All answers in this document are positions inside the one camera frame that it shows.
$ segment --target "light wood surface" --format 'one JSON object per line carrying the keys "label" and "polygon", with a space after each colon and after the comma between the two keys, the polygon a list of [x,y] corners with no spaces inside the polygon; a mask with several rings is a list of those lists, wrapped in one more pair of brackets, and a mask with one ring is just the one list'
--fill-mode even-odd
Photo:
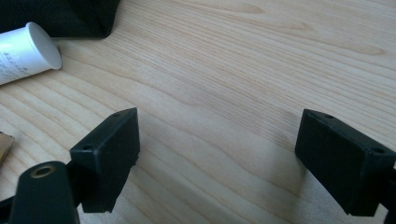
{"label": "light wood surface", "polygon": [[0,200],[136,106],[137,166],[82,223],[382,223],[345,215],[293,150],[304,108],[396,149],[394,0],[121,0],[109,38],[56,44],[61,70],[0,87]]}

